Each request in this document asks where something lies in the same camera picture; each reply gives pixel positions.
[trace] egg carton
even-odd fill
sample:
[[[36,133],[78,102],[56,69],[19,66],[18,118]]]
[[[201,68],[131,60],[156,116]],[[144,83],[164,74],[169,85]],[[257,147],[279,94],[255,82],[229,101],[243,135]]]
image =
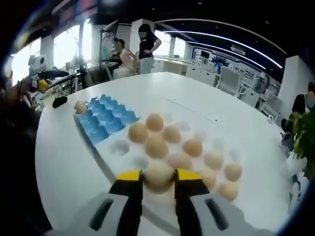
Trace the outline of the egg carton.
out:
[[[127,110],[124,104],[105,94],[101,98],[92,98],[86,106],[87,113],[76,117],[94,146],[140,119],[134,111]]]
[[[106,168],[115,177],[129,170],[142,169],[145,171],[152,162],[167,163],[170,155],[183,152],[184,141],[194,137],[202,140],[203,152],[200,157],[191,158],[193,171],[200,172],[206,167],[204,154],[208,152],[220,151],[224,157],[222,169],[217,172],[217,184],[214,191],[220,183],[225,181],[223,169],[226,164],[237,162],[244,167],[245,154],[240,151],[237,139],[231,137],[221,125],[197,116],[183,107],[178,107],[176,112],[168,112],[170,110],[173,109],[169,107],[167,111],[158,113],[163,118],[164,127],[174,125],[179,129],[182,140],[178,144],[168,143],[169,152],[164,159],[151,158],[145,152],[144,144],[133,143],[128,138],[130,125],[95,146]],[[141,114],[143,118],[139,122],[145,124],[148,115],[149,113]],[[162,133],[162,131],[149,131],[149,135],[153,133]],[[144,185],[143,215],[169,234],[180,235],[175,213],[174,186],[165,193],[155,194]]]

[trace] led strip light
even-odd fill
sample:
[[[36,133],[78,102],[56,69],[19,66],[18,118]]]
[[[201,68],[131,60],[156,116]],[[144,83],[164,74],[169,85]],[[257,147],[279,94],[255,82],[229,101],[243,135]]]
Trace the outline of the led strip light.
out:
[[[229,38],[225,38],[225,37],[222,37],[222,36],[218,36],[218,35],[214,35],[214,34],[209,34],[209,33],[200,33],[200,32],[193,32],[193,31],[163,31],[164,33],[194,33],[194,34],[200,34],[200,35],[207,35],[207,36],[212,36],[212,37],[216,37],[216,38],[221,38],[221,39],[225,39],[225,40],[228,40],[228,41],[231,41],[233,43],[238,43],[246,48],[249,48],[259,54],[261,54],[263,57],[267,58],[268,60],[270,60],[271,62],[273,62],[277,67],[279,67],[280,69],[282,69],[283,67],[277,63],[276,61],[274,61],[273,59],[271,59],[270,57],[268,57],[267,55],[263,54],[262,52],[256,50],[255,48],[252,48],[250,46],[247,46],[243,43],[240,43],[238,41],[235,41],[233,39],[229,39]]]
[[[251,59],[249,59],[249,58],[246,58],[245,56],[242,56],[242,55],[239,55],[239,54],[237,54],[237,53],[235,53],[235,52],[232,52],[232,51],[230,51],[230,50],[227,50],[227,49],[224,49],[224,48],[219,48],[219,47],[212,46],[212,45],[208,45],[208,44],[204,44],[204,43],[195,43],[195,42],[190,42],[190,41],[186,41],[186,42],[187,42],[187,43],[192,43],[192,44],[194,43],[194,44],[199,44],[199,45],[203,45],[203,46],[208,46],[208,47],[213,47],[213,48],[217,48],[217,49],[220,49],[220,50],[223,50],[223,51],[226,51],[226,52],[235,54],[235,55],[237,55],[237,56],[239,56],[239,57],[242,57],[242,58],[244,58],[244,59],[246,59],[246,60],[249,60],[250,62],[252,62],[252,63],[254,63],[254,64],[260,66],[260,67],[263,68],[264,70],[266,69],[266,68],[263,67],[261,64],[258,64],[257,62],[255,62],[255,61],[253,61],[253,60],[251,60]]]

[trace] round table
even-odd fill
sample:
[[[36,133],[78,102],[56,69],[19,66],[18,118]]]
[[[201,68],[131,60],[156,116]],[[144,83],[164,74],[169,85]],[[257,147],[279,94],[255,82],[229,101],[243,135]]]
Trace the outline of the round table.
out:
[[[108,192],[111,184],[98,166],[73,118],[77,100],[110,95],[126,107],[148,106],[151,98],[167,99],[222,121],[248,155],[242,191],[252,197],[240,203],[245,220],[260,229],[279,229],[288,217],[290,181],[281,151],[280,128],[235,97],[193,79],[168,72],[137,75],[99,84],[68,96],[68,102],[45,107],[36,138],[38,190],[55,229],[67,227],[88,200]],[[138,235],[167,235],[142,217]]]

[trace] potted plant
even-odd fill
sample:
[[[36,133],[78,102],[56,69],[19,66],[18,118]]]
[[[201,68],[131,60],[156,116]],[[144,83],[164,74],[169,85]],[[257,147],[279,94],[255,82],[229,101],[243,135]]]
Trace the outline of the potted plant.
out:
[[[297,159],[306,157],[303,172],[311,179],[315,176],[315,112],[292,113],[289,121],[293,122],[294,155]]]

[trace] blue egg tray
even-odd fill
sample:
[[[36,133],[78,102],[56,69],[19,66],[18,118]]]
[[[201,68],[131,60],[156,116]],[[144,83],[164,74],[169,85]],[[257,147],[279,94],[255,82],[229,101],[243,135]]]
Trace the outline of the blue egg tray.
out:
[[[134,111],[127,111],[123,104],[105,94],[92,98],[86,105],[87,113],[77,117],[94,146],[140,119]]]

